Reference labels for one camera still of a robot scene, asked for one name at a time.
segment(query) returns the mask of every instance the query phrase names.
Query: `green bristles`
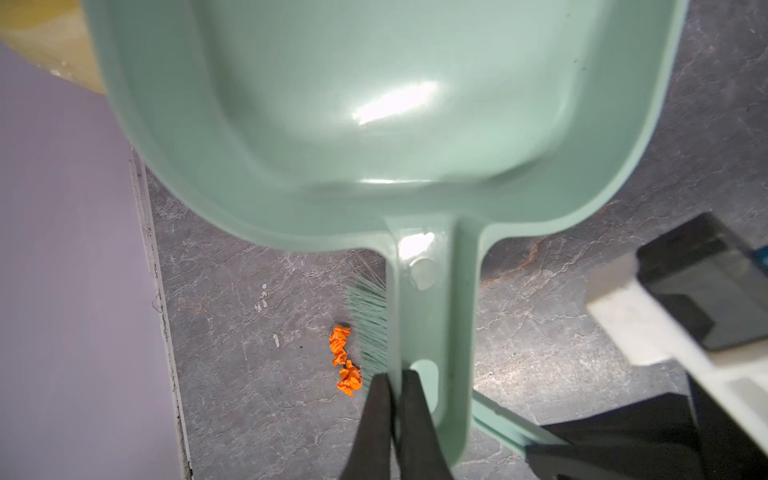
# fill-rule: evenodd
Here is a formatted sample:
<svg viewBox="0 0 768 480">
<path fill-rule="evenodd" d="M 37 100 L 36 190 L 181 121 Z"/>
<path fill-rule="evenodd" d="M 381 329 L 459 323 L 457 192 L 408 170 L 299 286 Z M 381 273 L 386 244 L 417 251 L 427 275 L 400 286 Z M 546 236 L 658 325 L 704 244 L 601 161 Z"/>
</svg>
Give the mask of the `green bristles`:
<svg viewBox="0 0 768 480">
<path fill-rule="evenodd" d="M 387 371 L 386 290 L 363 277 L 346 288 L 346 305 L 360 345 L 362 384 L 368 390 L 371 378 Z"/>
</svg>

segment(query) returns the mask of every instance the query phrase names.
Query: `orange crumpled paper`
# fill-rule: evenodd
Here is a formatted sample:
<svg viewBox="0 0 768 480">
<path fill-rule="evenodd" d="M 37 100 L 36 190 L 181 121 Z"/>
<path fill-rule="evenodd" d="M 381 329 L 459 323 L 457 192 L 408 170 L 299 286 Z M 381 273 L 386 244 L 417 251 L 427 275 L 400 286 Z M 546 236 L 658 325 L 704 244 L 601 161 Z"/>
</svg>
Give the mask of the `orange crumpled paper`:
<svg viewBox="0 0 768 480">
<path fill-rule="evenodd" d="M 352 364 L 352 360 L 346 359 L 344 346 L 346 345 L 346 337 L 349 333 L 348 327 L 334 326 L 333 332 L 328 337 L 328 344 L 333 352 L 333 365 L 342 366 L 339 371 L 341 381 L 336 384 L 336 387 L 349 396 L 355 396 L 352 391 L 360 390 L 360 387 L 362 387 L 362 376 L 360 375 L 360 370 Z"/>
</svg>

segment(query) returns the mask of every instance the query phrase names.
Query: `green brush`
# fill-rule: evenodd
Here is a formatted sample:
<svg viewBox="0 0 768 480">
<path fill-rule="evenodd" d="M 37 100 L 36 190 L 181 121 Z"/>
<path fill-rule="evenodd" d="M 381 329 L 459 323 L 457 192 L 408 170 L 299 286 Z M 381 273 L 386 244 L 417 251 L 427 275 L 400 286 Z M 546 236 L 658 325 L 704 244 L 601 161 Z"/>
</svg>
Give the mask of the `green brush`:
<svg viewBox="0 0 768 480">
<path fill-rule="evenodd" d="M 387 372 L 386 286 L 378 277 L 357 276 L 346 288 L 346 305 L 360 346 L 363 391 L 368 392 L 371 378 Z M 472 423 L 523 458 L 526 445 L 567 443 L 477 391 L 472 392 Z"/>
</svg>

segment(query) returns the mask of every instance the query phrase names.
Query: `gray marble surface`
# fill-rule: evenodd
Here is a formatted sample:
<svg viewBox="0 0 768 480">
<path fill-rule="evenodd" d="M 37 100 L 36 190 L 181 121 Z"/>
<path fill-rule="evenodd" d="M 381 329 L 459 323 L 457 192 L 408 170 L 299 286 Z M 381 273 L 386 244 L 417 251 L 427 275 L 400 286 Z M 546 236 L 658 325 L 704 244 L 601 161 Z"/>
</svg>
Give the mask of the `gray marble surface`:
<svg viewBox="0 0 768 480">
<path fill-rule="evenodd" d="M 585 313 L 586 278 L 704 210 L 768 243 L 766 130 L 768 3 L 694 1 L 664 112 L 626 185 L 576 227 L 502 241 L 485 258 L 475 388 L 539 423 L 684 391 L 679 366 L 622 359 Z M 344 283 L 381 259 L 258 247 L 150 186 L 195 478 L 335 478 L 362 398 L 336 389 L 327 336 L 348 320 Z M 454 475 L 534 478 L 478 432 Z"/>
</svg>

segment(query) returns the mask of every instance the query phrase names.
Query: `white plastic part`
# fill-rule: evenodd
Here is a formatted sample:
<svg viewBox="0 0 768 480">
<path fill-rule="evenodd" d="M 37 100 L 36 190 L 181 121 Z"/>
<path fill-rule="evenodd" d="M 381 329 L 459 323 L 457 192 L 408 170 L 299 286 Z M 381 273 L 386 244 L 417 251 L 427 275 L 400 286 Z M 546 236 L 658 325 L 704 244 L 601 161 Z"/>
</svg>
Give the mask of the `white plastic part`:
<svg viewBox="0 0 768 480">
<path fill-rule="evenodd" d="M 628 253 L 595 272 L 587 310 L 633 365 L 677 360 L 768 452 L 768 339 L 710 353 L 637 281 Z"/>
</svg>

